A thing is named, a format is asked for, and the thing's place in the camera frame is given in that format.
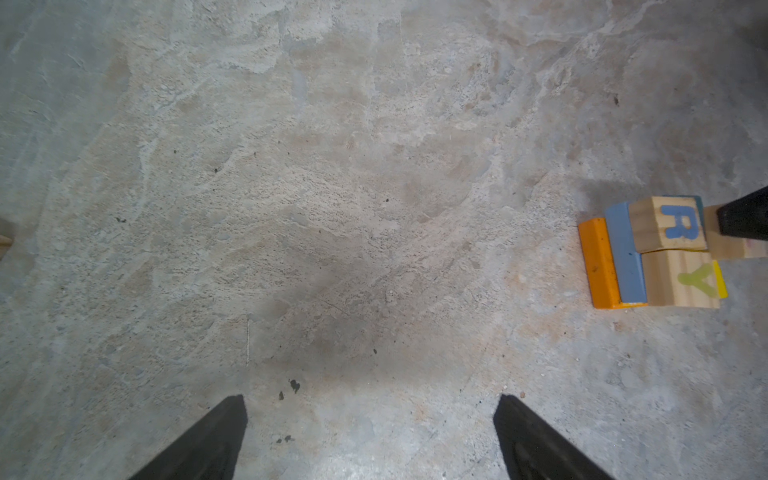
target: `stone surface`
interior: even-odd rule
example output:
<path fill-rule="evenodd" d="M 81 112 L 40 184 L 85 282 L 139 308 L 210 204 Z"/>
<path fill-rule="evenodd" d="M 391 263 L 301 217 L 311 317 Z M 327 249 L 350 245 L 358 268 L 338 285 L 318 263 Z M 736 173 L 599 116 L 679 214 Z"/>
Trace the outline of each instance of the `stone surface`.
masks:
<path fill-rule="evenodd" d="M 768 259 L 604 312 L 577 232 L 768 184 L 765 2 L 0 14 L 1 477 L 127 478 L 239 392 L 237 478 L 505 478 L 501 392 L 616 479 L 768 470 Z"/>

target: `stack of blocks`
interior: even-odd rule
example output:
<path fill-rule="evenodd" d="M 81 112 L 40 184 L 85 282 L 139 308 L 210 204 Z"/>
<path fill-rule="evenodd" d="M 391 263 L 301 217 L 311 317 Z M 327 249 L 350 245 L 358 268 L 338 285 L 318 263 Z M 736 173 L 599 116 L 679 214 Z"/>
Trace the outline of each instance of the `stack of blocks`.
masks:
<path fill-rule="evenodd" d="M 728 292 L 717 261 L 768 257 L 768 242 L 720 235 L 719 207 L 696 196 L 650 197 L 580 224 L 594 306 L 720 307 Z"/>

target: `orange block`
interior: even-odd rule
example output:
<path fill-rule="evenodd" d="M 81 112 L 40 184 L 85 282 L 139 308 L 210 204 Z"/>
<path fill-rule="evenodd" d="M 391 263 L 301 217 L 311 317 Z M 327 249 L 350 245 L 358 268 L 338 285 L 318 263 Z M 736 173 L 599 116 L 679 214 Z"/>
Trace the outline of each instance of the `orange block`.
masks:
<path fill-rule="evenodd" d="M 604 218 L 593 218 L 578 226 L 584 265 L 587 267 L 592 305 L 599 309 L 619 309 L 647 306 L 647 303 L 622 303 L 619 282 L 616 278 L 614 255 L 608 240 L 608 228 Z"/>

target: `gray concrete floor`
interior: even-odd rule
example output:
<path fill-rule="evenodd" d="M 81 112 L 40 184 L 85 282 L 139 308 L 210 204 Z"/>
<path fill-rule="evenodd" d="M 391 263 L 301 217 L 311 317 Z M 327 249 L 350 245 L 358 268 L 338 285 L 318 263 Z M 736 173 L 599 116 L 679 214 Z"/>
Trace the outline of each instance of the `gray concrete floor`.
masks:
<path fill-rule="evenodd" d="M 236 478 L 505 478 L 524 392 L 617 480 L 764 478 L 768 260 L 597 311 L 576 226 L 768 184 L 768 2 L 0 18 L 0 477 L 126 478 L 243 393 Z"/>

